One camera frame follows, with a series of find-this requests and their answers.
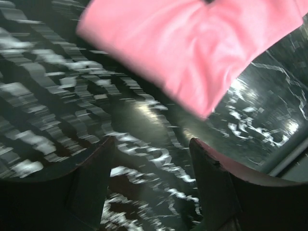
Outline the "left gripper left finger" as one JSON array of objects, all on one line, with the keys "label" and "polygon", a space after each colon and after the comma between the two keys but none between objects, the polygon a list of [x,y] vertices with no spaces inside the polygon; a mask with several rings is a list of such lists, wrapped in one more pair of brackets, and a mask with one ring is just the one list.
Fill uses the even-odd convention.
[{"label": "left gripper left finger", "polygon": [[97,231],[115,153],[106,136],[25,178],[0,182],[3,231]]}]

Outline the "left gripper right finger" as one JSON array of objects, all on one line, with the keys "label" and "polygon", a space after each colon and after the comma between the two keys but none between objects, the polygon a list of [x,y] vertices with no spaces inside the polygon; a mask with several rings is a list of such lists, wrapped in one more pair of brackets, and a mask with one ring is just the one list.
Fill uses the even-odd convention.
[{"label": "left gripper right finger", "polygon": [[195,230],[307,230],[307,183],[253,170],[196,138],[189,149],[203,214]]}]

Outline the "pink t-shirt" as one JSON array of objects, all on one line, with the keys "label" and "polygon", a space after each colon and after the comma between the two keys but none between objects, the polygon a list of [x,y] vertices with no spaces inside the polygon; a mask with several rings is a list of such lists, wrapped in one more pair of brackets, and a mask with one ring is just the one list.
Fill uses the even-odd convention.
[{"label": "pink t-shirt", "polygon": [[93,0],[77,34],[205,119],[307,12],[305,0]]}]

